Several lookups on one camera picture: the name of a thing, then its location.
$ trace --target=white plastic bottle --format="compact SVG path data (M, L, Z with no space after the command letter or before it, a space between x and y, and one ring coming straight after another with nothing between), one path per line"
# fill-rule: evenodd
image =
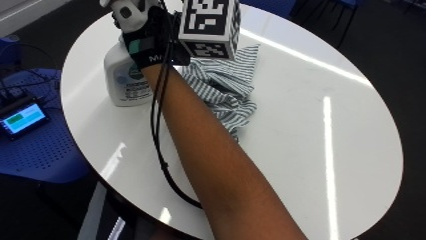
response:
M103 67L107 93L115 106L130 107L151 101L147 82L121 41L107 51Z
M135 7L138 2L139 0L119 0L110 5L123 33L133 32L143 26L149 8L158 5L155 0L147 0L145 11L141 12ZM107 3L109 1L101 1L102 6ZM107 93L115 106L130 107L151 101L153 94L147 82L129 56L122 38L106 53L103 67Z

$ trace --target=towel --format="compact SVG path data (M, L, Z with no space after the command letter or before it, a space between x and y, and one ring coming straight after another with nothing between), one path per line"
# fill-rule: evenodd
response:
M249 95L259 45L237 50L235 60L191 59L182 68L182 77L203 100L233 138L246 126L255 104Z

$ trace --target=wire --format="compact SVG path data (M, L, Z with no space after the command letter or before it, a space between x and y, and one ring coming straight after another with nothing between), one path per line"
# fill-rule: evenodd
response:
M170 172L167 170L167 163L163 160L163 156L161 153L161 147L159 147L159 118L161 118L161 110L162 110L162 104L163 104L163 97L165 97L165 91L166 91L166 86L167 86L167 80L169 80L169 70L171 67L171 56L173 56L173 45L174 45L174 34L173 34L173 25L175 23L177 20L177 16L174 14L174 18L173 18L173 24L167 15L167 11L166 11L166 7L163 4L163 1L161 0L161 4L163 7L163 10L166 12L166 18L169 21L169 42L166 45L166 50L165 50L165 54L163 54L163 60L162 60L162 64L161 64L161 69L159 69L159 74L158 74L158 78L157 78L157 85L155 85L155 89L154 89L154 95L153 95L153 102L151 102L151 108L150 108L150 130L151 130L151 138L153 138L153 142L154 142L154 146L155 146L155 150L157 150L157 155L158 155L158 160L159 160L159 165L161 165L161 170L163 173L163 176L166 178L166 181L173 189L173 191L175 192L175 194L193 206L198 207L202 209L202 206L199 204L199 202L197 202L194 199L191 199L185 193L183 191L178 188ZM155 114L155 99L158 99L158 107L157 107L157 114Z
M26 71L26 72L32 73L33 75L36 75L37 77L40 77L40 78L43 80L43 82L21 84L21 85L14 85L14 86L9 86L9 87L8 87L8 86L4 84L4 78L1 78L1 79L0 79L0 83L1 83L0 91L2 90L2 91L5 91L6 93L8 93L8 90L9 90L9 89L13 89L13 88L20 88L20 89L21 89L21 87L29 87L29 86L34 86L34 85L38 85L38 84L49 83L53 79L57 78L57 63L55 63L53 57L51 57L40 47L37 47L37 46L34 46L34 45L32 45L32 44L14 43L14 44L10 44L10 45L5 46L5 47L1 49L1 51L0 51L0 57L1 57L1 55L5 53L6 49L9 49L9 48L12 48L12 47L14 47L14 46L29 47L29 48L32 48L32 49L36 49L38 52L41 52L41 53L43 54L43 56L46 56L46 58L49 59L49 61L50 61L51 64L53 64L53 68L54 68L54 70L55 70L55 75L51 76L50 79L47 79L45 76L40 75L40 74L38 74L37 72L34 72L33 70L30 70L30 69L22 69L22 71ZM46 96L50 94L50 92L51 92L51 87L49 87L47 93L46 93L41 98L45 99ZM51 100L54 100L55 97L53 97L51 99L49 99L45 103L47 103L47 102L50 102Z
M5 46L5 47L1 49L1 51L0 51L0 57L1 57L1 55L4 54L5 50L9 49L9 48L12 48L13 46L24 46L24 47L29 47L29 48L36 49L38 52L41 52L41 53L43 54L43 56L47 57L49 61L50 61L51 64L53 64L54 69L58 69L58 68L57 68L57 63L55 63L53 57L51 57L41 48L38 48L37 46L34 46L34 45L32 45L32 44L26 44L26 43L13 43L13 44Z

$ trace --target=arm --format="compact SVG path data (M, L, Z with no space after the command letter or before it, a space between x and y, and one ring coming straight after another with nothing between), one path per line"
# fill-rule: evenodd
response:
M142 68L151 89L159 68ZM262 173L173 68L165 94L162 114L214 237L306 239Z

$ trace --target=white round table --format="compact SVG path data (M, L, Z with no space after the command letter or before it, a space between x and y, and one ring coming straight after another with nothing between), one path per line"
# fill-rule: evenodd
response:
M170 10L181 9L169 1ZM241 7L238 48L259 43L258 110L241 146L308 239L351 239L380 219L402 176L396 127L368 80L348 60L287 20ZM149 104L113 106L102 61L119 30L102 17L77 39L63 66L67 126L90 165L125 199L174 229L213 239L203 211L170 189L149 130ZM161 145L173 178L191 196L165 124Z

